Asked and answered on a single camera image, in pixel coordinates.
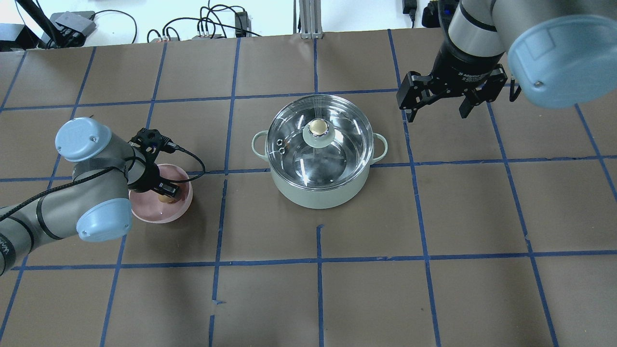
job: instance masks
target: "black cable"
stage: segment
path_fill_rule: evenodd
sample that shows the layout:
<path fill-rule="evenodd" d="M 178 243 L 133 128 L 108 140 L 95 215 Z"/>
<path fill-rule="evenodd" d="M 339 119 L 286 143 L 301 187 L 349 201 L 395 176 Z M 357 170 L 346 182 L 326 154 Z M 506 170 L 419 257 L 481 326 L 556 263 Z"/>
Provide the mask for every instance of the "black cable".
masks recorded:
<path fill-rule="evenodd" d="M 226 6 L 226 7 L 237 7 L 237 8 L 239 8 L 239 9 L 242 9 L 242 11 L 243 11 L 243 12 L 246 12 L 246 10 L 244 9 L 244 7 L 242 7 L 242 6 L 238 6 L 238 5 L 233 5 L 233 6 L 223 5 L 223 6 Z"/>
<path fill-rule="evenodd" d="M 126 12 L 122 12 L 120 10 L 102 10 L 102 11 L 99 11 L 99 12 L 95 12 L 94 15 L 96 16 L 99 13 L 103 13 L 103 12 L 118 12 L 118 13 L 125 14 L 125 15 L 131 17 L 131 19 L 133 20 L 133 23 L 135 24 L 135 35 L 133 35 L 133 41 L 131 43 L 135 43 L 135 40 L 137 39 L 137 21 L 135 20 L 135 18 L 132 15 L 130 15 L 130 14 L 126 13 Z"/>
<path fill-rule="evenodd" d="M 521 86 L 518 86 L 516 91 L 514 91 L 514 83 L 514 78 L 510 79 L 510 102 L 514 102 L 518 98 L 518 95 L 521 94 Z"/>
<path fill-rule="evenodd" d="M 197 22 L 197 26 L 199 26 L 200 24 L 202 25 L 202 31 L 204 32 L 204 36 L 205 36 L 206 32 L 208 31 L 208 22 L 212 23 L 212 35 L 210 35 L 210 38 L 213 38 L 214 35 L 216 35 L 217 33 L 217 26 L 215 25 L 216 23 L 212 21 L 212 19 L 202 18 Z"/>
<path fill-rule="evenodd" d="M 156 33 L 156 35 L 159 37 L 159 39 L 160 39 L 161 41 L 163 41 L 163 38 L 161 37 L 161 35 L 160 35 L 159 31 L 158 31 L 158 30 L 156 30 L 156 29 L 150 29 L 150 31 L 149 31 L 149 32 L 148 32 L 148 34 L 146 35 L 146 41 L 150 42 L 150 33 L 152 33 L 153 31 Z"/>
<path fill-rule="evenodd" d="M 175 33 L 176 33 L 176 36 L 178 37 L 178 41 L 180 41 L 180 34 L 178 34 L 178 30 L 176 30 L 176 29 L 174 29 L 174 28 L 172 28 L 172 27 L 167 27 L 167 37 L 169 38 L 169 40 L 171 40 L 171 39 L 172 39 L 172 37 L 171 37 L 171 36 L 169 36 L 169 29 L 173 30 L 173 32 L 175 32 Z"/>
<path fill-rule="evenodd" d="M 165 26 L 164 26 L 163 28 L 167 28 L 167 26 L 168 26 L 168 25 L 170 25 L 170 24 L 171 24 L 171 23 L 173 23 L 173 22 L 176 22 L 177 20 L 184 20 L 184 19 L 191 19 L 191 20 L 206 20 L 205 18 L 201 18 L 201 19 L 200 19 L 200 18 L 194 18 L 194 17 L 180 17 L 180 18 L 176 18 L 176 19 L 172 19 L 172 20 L 170 20 L 167 24 L 165 24 Z M 240 29 L 240 28 L 238 28 L 238 27 L 232 27 L 231 25 L 219 24 L 219 23 L 214 22 L 212 19 L 207 19 L 207 20 L 208 20 L 210 23 L 215 24 L 215 25 L 219 25 L 219 26 L 221 26 L 221 27 L 231 28 L 231 29 L 237 29 L 237 30 L 242 30 L 242 31 L 244 31 L 245 33 L 249 33 L 249 34 L 251 34 L 251 35 L 261 36 L 260 34 L 258 34 L 258 33 L 254 33 L 254 32 L 252 32 L 252 31 L 250 31 L 250 30 Z"/>
<path fill-rule="evenodd" d="M 198 36 L 205 36 L 205 29 L 204 29 L 204 23 L 199 21 L 197 22 L 197 35 Z"/>
<path fill-rule="evenodd" d="M 204 162 L 202 162 L 201 159 L 199 159 L 199 157 L 197 157 L 195 154 L 189 152 L 188 150 L 186 150 L 186 149 L 184 149 L 184 148 L 182 148 L 180 146 L 178 146 L 176 148 L 176 150 L 178 150 L 180 152 L 184 152 L 184 153 L 190 155 L 191 157 L 195 158 L 195 160 L 198 161 L 199 164 L 201 165 L 201 172 L 199 174 L 197 174 L 196 176 L 193 176 L 193 177 L 191 177 L 191 178 L 189 178 L 187 180 L 170 180 L 170 182 L 172 182 L 172 183 L 186 183 L 186 182 L 190 182 L 190 181 L 195 181 L 199 177 L 202 177 L 203 175 L 205 175 L 205 173 L 207 171 L 205 170 Z"/>
<path fill-rule="evenodd" d="M 209 17 L 210 17 L 210 14 L 213 14 L 213 15 L 214 15 L 214 17 L 218 20 L 219 24 L 223 24 L 223 22 L 221 22 L 221 19 L 220 19 L 220 18 L 218 18 L 218 15 L 217 15 L 217 14 L 216 14 L 216 13 L 215 13 L 212 9 L 210 9 L 210 7 L 207 7 L 207 6 L 202 6 L 202 7 L 199 9 L 199 18 L 204 18 L 204 15 L 203 15 L 203 10 L 204 10 L 204 9 L 207 9 L 207 10 L 208 10 L 208 13 L 205 15 L 205 17 L 206 17 L 206 18 L 209 18 Z M 223 36 L 225 36 L 225 38 L 227 38 L 227 33 L 225 33 L 225 31 L 224 31 L 224 30 L 223 30 Z"/>
<path fill-rule="evenodd" d="M 103 171 L 99 171 L 99 172 L 95 173 L 92 176 L 88 176 L 86 178 L 82 178 L 81 180 L 73 181 L 73 182 L 67 183 L 65 185 L 61 185 L 61 186 L 57 186 L 55 188 L 51 188 L 50 190 L 44 191 L 42 193 L 38 193 L 37 195 L 34 195 L 32 198 L 30 198 L 30 199 L 22 202 L 21 204 L 13 207 L 9 212 L 7 212 L 4 215 L 2 215 L 2 217 L 0 217 L 0 222 L 2 222 L 3 220 L 7 219 L 8 217 L 10 217 L 15 212 L 23 209 L 25 206 L 27 206 L 28 204 L 32 203 L 33 201 L 36 201 L 37 199 L 42 198 L 43 196 L 46 196 L 46 195 L 51 194 L 51 193 L 55 193 L 56 191 L 60 191 L 60 190 L 63 190 L 63 189 L 70 188 L 72 186 L 76 186 L 76 185 L 88 182 L 90 180 L 94 180 L 95 178 L 97 178 L 99 176 L 103 176 L 107 172 L 110 172 L 111 170 L 114 170 L 114 169 L 117 169 L 117 168 L 116 167 L 108 167 L 108 168 L 104 169 Z"/>
<path fill-rule="evenodd" d="M 129 170 L 133 168 L 133 165 L 135 165 L 135 161 L 138 161 L 138 162 L 144 164 L 144 167 L 148 166 L 148 163 L 144 159 L 141 159 L 138 156 L 132 156 L 132 157 L 124 158 L 124 161 L 129 161 L 129 160 L 133 161 L 131 163 L 131 165 L 129 166 Z"/>
<path fill-rule="evenodd" d="M 223 9 L 221 9 L 221 10 L 216 10 L 216 8 L 217 8 L 217 7 L 222 7 Z M 236 10 L 234 10 L 232 7 L 237 7 L 237 6 L 231 6 L 231 7 L 230 7 L 230 6 L 227 6 L 227 5 L 221 5 L 221 4 L 218 4 L 218 5 L 214 5 L 214 6 L 212 6 L 212 7 L 211 7 L 211 11 L 212 11 L 212 12 L 216 12 L 216 11 L 223 11 L 223 10 L 227 10 L 227 9 L 228 9 L 228 10 L 230 10 L 230 11 L 232 11 L 232 12 L 233 12 L 233 18 L 234 18 L 234 21 L 235 21 L 235 20 L 236 20 L 236 18 L 238 17 L 238 13 L 237 13 L 237 12 L 236 12 Z M 241 20 L 238 20 L 238 23 L 240 23 L 240 31 L 244 31 L 244 27 L 243 27 L 243 25 L 242 25 L 242 21 L 241 21 Z"/>

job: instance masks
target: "cooking pot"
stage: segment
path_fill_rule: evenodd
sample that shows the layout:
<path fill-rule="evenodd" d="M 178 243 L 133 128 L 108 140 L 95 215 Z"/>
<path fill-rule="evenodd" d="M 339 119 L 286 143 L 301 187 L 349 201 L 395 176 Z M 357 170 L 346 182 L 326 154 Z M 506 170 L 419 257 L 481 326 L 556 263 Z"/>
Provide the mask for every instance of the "cooking pot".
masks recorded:
<path fill-rule="evenodd" d="M 255 142 L 266 136 L 265 152 Z M 373 138 L 384 152 L 373 157 Z M 270 128 L 252 141 L 256 156 L 270 165 L 276 187 L 289 200 L 312 209 L 327 209 L 353 198 L 368 177 L 369 165 L 387 153 L 387 141 L 373 133 L 364 113 L 334 95 L 309 95 L 278 112 Z"/>

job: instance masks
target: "grid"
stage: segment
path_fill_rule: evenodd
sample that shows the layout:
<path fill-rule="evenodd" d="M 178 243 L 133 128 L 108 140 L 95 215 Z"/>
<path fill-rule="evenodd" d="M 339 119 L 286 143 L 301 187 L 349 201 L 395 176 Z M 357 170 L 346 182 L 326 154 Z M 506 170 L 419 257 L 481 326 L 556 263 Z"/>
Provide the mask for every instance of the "grid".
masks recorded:
<path fill-rule="evenodd" d="M 389 38 L 389 45 L 392 53 L 392 61 L 394 63 L 394 73 L 396 75 L 397 83 L 400 86 L 400 72 L 399 65 L 397 62 L 397 53 L 395 51 L 394 41 L 392 39 L 392 32 L 390 30 L 387 31 Z M 4 334 L 7 322 L 10 318 L 10 312 L 12 309 L 12 305 L 15 300 L 15 296 L 18 293 L 20 288 L 20 281 L 22 275 L 25 271 L 31 270 L 76 270 L 76 269 L 113 269 L 114 276 L 112 280 L 111 290 L 109 293 L 109 300 L 107 303 L 106 316 L 104 319 L 104 326 L 102 329 L 100 346 L 104 346 L 106 343 L 106 334 L 107 328 L 109 326 L 109 319 L 112 314 L 112 305 L 114 302 L 115 291 L 118 283 L 118 275 L 121 269 L 145 269 L 145 268 L 171 268 L 171 267 L 212 267 L 214 269 L 213 275 L 213 288 L 212 288 L 212 300 L 219 303 L 218 300 L 218 278 L 220 269 L 222 267 L 232 267 L 232 266 L 255 266 L 255 265 L 279 265 L 279 264 L 316 264 L 317 265 L 317 291 L 318 291 L 318 341 L 320 346 L 326 345 L 324 338 L 324 312 L 323 312 L 323 279 L 322 279 L 322 265 L 326 263 L 336 263 L 336 262 L 397 262 L 397 261 L 413 261 L 413 262 L 424 262 L 424 268 L 426 272 L 426 282 L 427 289 L 429 295 L 429 304 L 431 309 L 431 316 L 433 322 L 434 329 L 434 338 L 437 346 L 441 346 L 441 336 L 439 332 L 439 319 L 438 319 L 438 311 L 436 308 L 436 298 L 434 295 L 433 288 L 433 279 L 431 276 L 431 261 L 436 260 L 456 260 L 456 259 L 500 259 L 500 258 L 525 258 L 529 259 L 534 277 L 536 280 L 537 290 L 540 296 L 540 300 L 542 302 L 542 308 L 544 310 L 544 315 L 546 319 L 546 324 L 548 325 L 548 329 L 550 332 L 550 337 L 554 346 L 558 346 L 558 336 L 555 333 L 555 329 L 553 327 L 553 322 L 551 318 L 551 314 L 549 312 L 549 306 L 547 304 L 547 298 L 545 297 L 544 289 L 542 286 L 542 279 L 540 277 L 540 273 L 536 264 L 536 259 L 541 257 L 562 257 L 562 256 L 603 256 L 603 255 L 617 255 L 617 249 L 604 249 L 604 250 L 589 250 L 589 251 L 534 251 L 531 241 L 527 238 L 528 231 L 525 222 L 525 217 L 523 215 L 523 210 L 521 208 L 521 203 L 519 201 L 518 193 L 516 190 L 515 182 L 512 176 L 512 172 L 510 169 L 511 163 L 520 163 L 520 162 L 548 162 L 548 161 L 598 161 L 602 167 L 603 173 L 606 177 L 608 185 L 610 187 L 611 193 L 615 200 L 617 201 L 617 191 L 615 189 L 615 185 L 609 174 L 609 170 L 607 169 L 606 161 L 610 161 L 613 159 L 617 159 L 617 155 L 603 155 L 600 152 L 598 144 L 594 140 L 594 136 L 587 124 L 586 118 L 581 110 L 581 108 L 576 105 L 575 109 L 578 113 L 580 121 L 582 122 L 587 136 L 589 137 L 589 141 L 595 151 L 594 156 L 586 156 L 586 157 L 554 157 L 554 158 L 543 158 L 543 157 L 532 157 L 532 158 L 508 158 L 502 138 L 500 136 L 499 128 L 497 126 L 497 121 L 495 119 L 495 115 L 492 109 L 491 104 L 489 103 L 486 107 L 488 108 L 492 126 L 495 131 L 495 136 L 497 138 L 497 142 L 499 144 L 499 149 L 501 153 L 500 159 L 485 159 L 485 160 L 464 160 L 464 161 L 422 161 L 417 162 L 414 160 L 412 146 L 410 144 L 410 135 L 408 124 L 405 121 L 404 112 L 401 113 L 401 121 L 402 121 L 402 131 L 404 132 L 405 139 L 407 142 L 407 153 L 408 153 L 408 162 L 398 162 L 398 163 L 387 163 L 387 164 L 374 164 L 372 168 L 388 168 L 388 167 L 409 167 L 411 178 L 412 178 L 412 190 L 415 199 L 415 207 L 416 213 L 418 217 L 418 223 L 420 228 L 420 237 L 421 237 L 421 248 L 422 255 L 409 255 L 409 256 L 376 256 L 376 257 L 323 257 L 321 250 L 321 229 L 324 225 L 316 226 L 315 232 L 315 240 L 317 246 L 317 254 L 312 258 L 300 258 L 300 259 L 272 259 L 272 260 L 259 260 L 259 261 L 222 261 L 221 260 L 221 250 L 223 243 L 223 232 L 224 232 L 224 221 L 225 221 L 225 205 L 226 205 L 226 197 L 227 197 L 227 189 L 228 189 L 228 180 L 227 177 L 233 174 L 250 174 L 250 173 L 259 173 L 259 172 L 269 172 L 270 170 L 267 168 L 253 168 L 253 169 L 230 169 L 229 165 L 229 156 L 230 156 L 230 144 L 231 144 L 231 133 L 233 130 L 233 117 L 234 117 L 234 103 L 237 99 L 257 99 L 257 98 L 277 98 L 283 96 L 304 96 L 313 93 L 289 93 L 289 94 L 257 94 L 250 96 L 236 96 L 236 80 L 238 77 L 238 61 L 241 54 L 241 39 L 237 39 L 236 48 L 235 48 L 235 56 L 234 56 L 234 68 L 233 68 L 233 77 L 232 77 L 232 87 L 231 87 L 231 96 L 229 97 L 211 97 L 211 98 L 186 98 L 186 99 L 157 99 L 157 92 L 159 89 L 159 82 L 161 78 L 161 74 L 163 72 L 165 54 L 167 52 L 167 43 L 163 45 L 162 54 L 160 58 L 159 69 L 157 73 L 156 83 L 154 87 L 154 92 L 152 94 L 151 100 L 142 100 L 142 101 L 127 101 L 127 102 L 99 102 L 99 103 L 90 103 L 90 104 L 80 104 L 80 99 L 86 85 L 86 81 L 88 79 L 88 74 L 90 68 L 92 66 L 97 48 L 94 47 L 89 58 L 88 66 L 86 68 L 85 75 L 81 82 L 80 90 L 75 100 L 74 104 L 61 104 L 61 105 L 52 105 L 52 106 L 25 106 L 25 107 L 5 107 L 7 100 L 9 99 L 9 95 L 13 86 L 15 85 L 15 81 L 20 73 L 23 62 L 25 60 L 26 55 L 25 52 L 21 57 L 17 70 L 15 72 L 15 76 L 13 77 L 8 92 L 4 97 L 2 105 L 0 106 L 0 113 L 2 111 L 16 111 L 16 110 L 37 110 L 37 109 L 53 109 L 53 108 L 71 108 L 71 119 L 74 118 L 75 113 L 79 107 L 97 107 L 97 106 L 114 106 L 114 105 L 127 105 L 127 104 L 149 104 L 149 112 L 147 116 L 147 121 L 145 127 L 150 126 L 150 122 L 152 119 L 152 113 L 154 110 L 154 106 L 160 103 L 167 102 L 188 102 L 188 101 L 213 101 L 213 100 L 229 100 L 230 101 L 230 109 L 228 116 L 228 127 L 226 134 L 226 147 L 225 147 L 225 168 L 223 170 L 213 170 L 207 173 L 207 175 L 224 175 L 225 179 L 223 182 L 222 188 L 222 200 L 221 200 L 221 208 L 220 208 L 220 216 L 219 216 L 219 228 L 218 228 L 218 238 L 217 238 L 217 250 L 216 250 L 216 258 L 214 261 L 205 261 L 205 262 L 170 262 L 170 263 L 141 263 L 141 264 L 123 264 L 122 258 L 125 250 L 126 236 L 122 238 L 120 243 L 120 247 L 118 250 L 117 261 L 115 264 L 84 264 L 84 265 L 27 265 L 28 258 L 26 257 L 20 266 L 16 266 L 12 269 L 12 271 L 17 272 L 17 280 L 15 282 L 14 290 L 12 292 L 9 305 L 7 307 L 6 314 L 2 321 L 2 326 L 0 327 L 0 340 Z M 375 90 L 344 90 L 344 91 L 320 91 L 319 89 L 319 79 L 318 79 L 318 69 L 317 69 L 317 60 L 318 60 L 318 41 L 313 41 L 313 74 L 314 74 L 314 93 L 321 94 L 362 94 L 362 93 L 387 93 L 396 91 L 396 88 L 390 89 L 375 89 Z M 70 177 L 65 176 L 57 176 L 56 172 L 58 169 L 58 165 L 60 162 L 60 156 L 58 155 L 56 158 L 56 162 L 54 164 L 54 168 L 51 176 L 49 177 L 18 177 L 18 178 L 0 178 L 0 182 L 27 182 L 27 181 L 44 181 L 48 182 L 48 189 L 51 188 L 54 181 L 59 180 L 68 180 Z M 520 220 L 521 229 L 523 231 L 523 237 L 526 242 L 527 251 L 522 253 L 489 253 L 489 254 L 439 254 L 432 255 L 428 251 L 428 244 L 426 239 L 426 234 L 424 231 L 424 220 L 423 220 L 423 211 L 422 211 L 422 203 L 421 203 L 421 195 L 418 188 L 418 180 L 416 175 L 416 168 L 421 166 L 429 166 L 429 165 L 468 165 L 468 164 L 503 164 L 505 171 L 507 173 L 508 181 L 510 184 L 510 189 L 512 193 L 512 198 L 515 202 L 516 211 L 518 213 L 518 218 Z M 210 316 L 209 320 L 209 345 L 212 346 L 213 336 L 216 331 L 216 316 L 213 314 Z"/>

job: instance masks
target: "pink bowl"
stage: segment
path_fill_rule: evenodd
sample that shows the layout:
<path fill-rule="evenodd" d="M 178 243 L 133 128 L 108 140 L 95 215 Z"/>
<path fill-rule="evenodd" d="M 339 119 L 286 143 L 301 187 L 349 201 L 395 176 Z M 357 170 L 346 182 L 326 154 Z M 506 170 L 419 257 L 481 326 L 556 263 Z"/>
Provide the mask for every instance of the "pink bowl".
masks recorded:
<path fill-rule="evenodd" d="M 186 172 L 173 164 L 159 164 L 160 176 L 169 180 L 185 180 Z M 193 185 L 191 182 L 180 183 L 180 200 L 173 204 L 159 201 L 159 194 L 149 190 L 145 193 L 128 192 L 133 215 L 148 223 L 169 223 L 180 218 L 188 210 L 193 200 Z"/>

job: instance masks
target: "glass lid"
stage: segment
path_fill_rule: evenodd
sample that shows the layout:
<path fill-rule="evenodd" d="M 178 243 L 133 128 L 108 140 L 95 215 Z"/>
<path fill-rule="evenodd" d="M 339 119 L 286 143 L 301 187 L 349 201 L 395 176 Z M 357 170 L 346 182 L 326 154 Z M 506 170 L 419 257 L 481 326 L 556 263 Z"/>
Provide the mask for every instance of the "glass lid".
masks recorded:
<path fill-rule="evenodd" d="M 330 190 L 357 177 L 373 155 L 373 130 L 343 98 L 310 95 L 285 106 L 267 138 L 272 169 L 307 190 Z"/>

